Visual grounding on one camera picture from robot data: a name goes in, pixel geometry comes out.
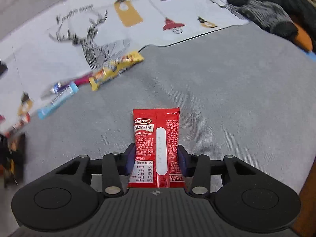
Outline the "red snack packet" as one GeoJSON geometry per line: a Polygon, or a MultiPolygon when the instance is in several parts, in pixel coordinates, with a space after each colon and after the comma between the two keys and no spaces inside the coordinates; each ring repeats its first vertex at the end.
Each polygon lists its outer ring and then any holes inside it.
{"type": "Polygon", "coordinates": [[[179,108],[134,109],[135,160],[129,188],[183,188],[178,164],[179,108]]]}

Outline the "deer print white cloth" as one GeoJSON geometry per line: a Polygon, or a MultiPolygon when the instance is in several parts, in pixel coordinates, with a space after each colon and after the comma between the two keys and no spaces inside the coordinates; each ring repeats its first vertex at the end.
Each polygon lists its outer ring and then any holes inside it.
{"type": "Polygon", "coordinates": [[[247,20],[226,0],[17,0],[1,2],[1,132],[43,92],[147,45],[167,46],[247,20]]]}

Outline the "yellow snack bar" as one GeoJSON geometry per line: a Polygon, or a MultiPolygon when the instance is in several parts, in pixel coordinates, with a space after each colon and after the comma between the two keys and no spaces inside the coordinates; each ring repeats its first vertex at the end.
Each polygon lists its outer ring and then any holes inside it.
{"type": "Polygon", "coordinates": [[[98,90],[107,81],[116,78],[135,64],[143,61],[143,56],[137,51],[128,53],[118,59],[111,60],[101,70],[96,71],[91,77],[89,77],[89,83],[92,91],[98,90]]]}

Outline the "dark clothing pile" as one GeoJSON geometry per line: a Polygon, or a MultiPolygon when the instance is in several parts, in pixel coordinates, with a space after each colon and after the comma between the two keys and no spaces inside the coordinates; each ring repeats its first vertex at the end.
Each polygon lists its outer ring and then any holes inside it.
{"type": "Polygon", "coordinates": [[[315,52],[315,0],[227,0],[261,29],[315,52]]]}

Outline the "light blue snack bar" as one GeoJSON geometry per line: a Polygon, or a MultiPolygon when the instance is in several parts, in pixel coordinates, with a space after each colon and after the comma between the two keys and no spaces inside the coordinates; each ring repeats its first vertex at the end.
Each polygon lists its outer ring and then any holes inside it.
{"type": "Polygon", "coordinates": [[[51,115],[56,109],[58,109],[64,102],[72,97],[79,90],[78,86],[72,81],[66,85],[56,96],[50,101],[50,103],[41,109],[38,109],[38,118],[44,119],[51,115]]]}

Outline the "magenta wrapped snack bar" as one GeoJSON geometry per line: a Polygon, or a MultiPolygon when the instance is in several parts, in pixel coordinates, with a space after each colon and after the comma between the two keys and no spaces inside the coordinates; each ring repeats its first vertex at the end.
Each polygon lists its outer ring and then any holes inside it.
{"type": "Polygon", "coordinates": [[[80,85],[85,85],[89,82],[89,78],[92,76],[92,72],[89,72],[85,75],[82,75],[80,77],[77,78],[73,78],[73,79],[66,79],[66,80],[62,80],[62,81],[58,81],[54,84],[51,84],[40,96],[40,98],[46,99],[47,97],[51,96],[51,95],[55,95],[57,93],[59,93],[62,89],[64,89],[68,84],[70,84],[70,82],[74,82],[77,86],[80,85]]]}

